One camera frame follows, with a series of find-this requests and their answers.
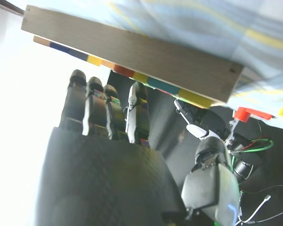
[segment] white wall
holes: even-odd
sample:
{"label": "white wall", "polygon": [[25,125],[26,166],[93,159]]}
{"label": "white wall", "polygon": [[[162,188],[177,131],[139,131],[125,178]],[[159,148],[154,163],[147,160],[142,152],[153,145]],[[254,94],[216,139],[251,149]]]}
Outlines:
{"label": "white wall", "polygon": [[0,226],[26,225],[69,76],[107,83],[109,69],[34,43],[22,18],[0,9]]}

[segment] textured black surface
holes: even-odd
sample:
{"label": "textured black surface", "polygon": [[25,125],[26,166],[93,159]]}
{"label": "textured black surface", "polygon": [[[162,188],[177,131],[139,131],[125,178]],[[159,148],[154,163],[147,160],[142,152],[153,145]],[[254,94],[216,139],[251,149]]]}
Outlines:
{"label": "textured black surface", "polygon": [[37,201],[37,226],[165,226],[185,213],[159,152],[55,128]]}
{"label": "textured black surface", "polygon": [[[108,83],[113,85],[119,94],[122,107],[127,106],[129,88],[134,83],[122,75],[111,73]],[[186,174],[194,166],[194,156],[199,140],[186,130],[186,122],[175,112],[174,98],[158,90],[147,89],[150,113],[151,148],[160,151],[170,168],[170,171],[179,189],[182,189]],[[212,111],[221,116],[225,121],[232,119],[232,110],[225,107],[212,107]],[[240,122],[235,132],[247,139],[256,139],[259,136],[269,135],[274,140],[274,147],[264,154],[263,164],[241,184],[241,188],[247,191],[258,191],[271,185],[283,185],[283,129],[267,126],[250,119],[247,123]],[[254,217],[254,220],[269,218],[283,211],[283,188],[275,191],[265,191],[258,195],[245,194],[242,198],[242,211],[247,219],[267,194],[272,198],[262,207]],[[283,215],[266,221],[257,226],[283,226]]]}

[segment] white cable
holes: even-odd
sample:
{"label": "white cable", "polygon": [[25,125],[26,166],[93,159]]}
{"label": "white cable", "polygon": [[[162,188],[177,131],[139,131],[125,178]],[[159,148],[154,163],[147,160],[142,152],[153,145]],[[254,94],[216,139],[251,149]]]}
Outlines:
{"label": "white cable", "polygon": [[250,175],[251,175],[253,169],[254,169],[254,165],[251,166],[250,173],[249,173],[249,175],[248,175],[244,180],[247,180],[247,179],[250,177]]}
{"label": "white cable", "polygon": [[264,205],[264,203],[267,202],[270,199],[270,197],[271,197],[270,195],[267,195],[264,198],[263,202],[261,202],[261,204],[256,208],[256,210],[253,212],[253,214],[247,220],[243,221],[243,220],[240,219],[240,216],[238,216],[238,219],[240,220],[240,222],[243,222],[243,223],[249,222],[256,215],[256,213],[259,211],[259,209]]}

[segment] wooden board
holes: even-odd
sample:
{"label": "wooden board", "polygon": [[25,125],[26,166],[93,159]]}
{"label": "wooden board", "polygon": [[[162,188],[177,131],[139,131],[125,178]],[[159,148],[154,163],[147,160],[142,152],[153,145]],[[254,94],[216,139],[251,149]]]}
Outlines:
{"label": "wooden board", "polygon": [[22,29],[210,99],[226,102],[242,66],[56,11],[27,6]]}

